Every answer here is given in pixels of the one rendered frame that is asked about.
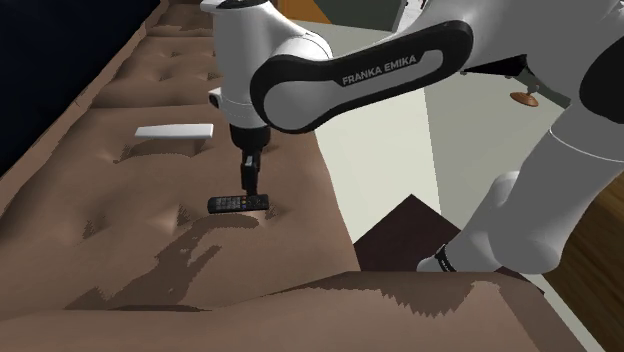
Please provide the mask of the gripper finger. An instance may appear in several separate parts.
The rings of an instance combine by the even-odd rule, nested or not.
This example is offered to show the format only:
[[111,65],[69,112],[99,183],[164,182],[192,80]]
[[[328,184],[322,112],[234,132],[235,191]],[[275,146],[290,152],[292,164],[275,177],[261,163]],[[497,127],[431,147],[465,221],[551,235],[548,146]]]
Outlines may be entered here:
[[257,195],[262,150],[243,151],[240,164],[241,187],[247,195]]

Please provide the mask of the black remote control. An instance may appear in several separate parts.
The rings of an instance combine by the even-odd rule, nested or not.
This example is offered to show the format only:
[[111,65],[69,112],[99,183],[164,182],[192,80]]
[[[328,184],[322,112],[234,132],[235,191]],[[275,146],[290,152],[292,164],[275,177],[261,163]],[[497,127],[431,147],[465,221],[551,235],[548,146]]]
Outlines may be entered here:
[[210,214],[261,211],[268,208],[269,197],[266,194],[212,197],[207,203]]

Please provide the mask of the flat white remote control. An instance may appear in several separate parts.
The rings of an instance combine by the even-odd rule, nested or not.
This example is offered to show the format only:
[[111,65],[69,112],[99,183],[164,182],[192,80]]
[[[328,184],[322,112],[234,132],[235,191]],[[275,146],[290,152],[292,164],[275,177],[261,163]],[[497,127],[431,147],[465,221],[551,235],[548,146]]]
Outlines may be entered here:
[[136,138],[205,140],[213,137],[214,125],[204,123],[164,124],[138,127]]

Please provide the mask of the brown tufted sofa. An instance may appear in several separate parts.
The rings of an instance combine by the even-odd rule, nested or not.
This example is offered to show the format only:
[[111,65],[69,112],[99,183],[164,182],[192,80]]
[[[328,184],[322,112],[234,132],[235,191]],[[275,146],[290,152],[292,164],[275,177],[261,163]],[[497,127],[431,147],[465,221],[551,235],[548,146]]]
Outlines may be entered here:
[[[164,0],[0,184],[0,352],[585,352],[513,276],[368,288],[312,134],[273,134],[268,210],[210,214],[240,188],[210,27]],[[213,137],[135,137],[191,123]]]

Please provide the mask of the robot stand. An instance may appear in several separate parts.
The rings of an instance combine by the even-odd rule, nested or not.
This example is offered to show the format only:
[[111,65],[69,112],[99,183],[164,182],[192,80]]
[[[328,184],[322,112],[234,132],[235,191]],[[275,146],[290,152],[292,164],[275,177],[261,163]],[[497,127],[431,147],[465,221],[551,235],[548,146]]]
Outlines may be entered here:
[[458,233],[449,220],[416,196],[408,196],[354,244],[366,286],[467,295],[472,284],[466,275],[415,272],[420,260]]

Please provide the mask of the dark furniture with brown foot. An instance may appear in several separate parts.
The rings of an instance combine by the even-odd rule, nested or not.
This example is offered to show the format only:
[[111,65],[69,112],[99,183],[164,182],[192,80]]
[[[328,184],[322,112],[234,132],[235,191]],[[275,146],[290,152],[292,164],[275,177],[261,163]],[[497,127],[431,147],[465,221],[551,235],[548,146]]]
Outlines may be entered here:
[[474,66],[460,72],[461,75],[467,75],[469,73],[503,76],[506,79],[515,79],[523,83],[526,86],[525,91],[512,92],[509,96],[514,101],[525,106],[539,106],[539,102],[535,97],[536,93],[541,94],[549,101],[562,108],[566,108],[570,105],[570,99],[568,97],[551,90],[534,75],[533,71],[528,66],[526,55],[518,55],[488,64]]

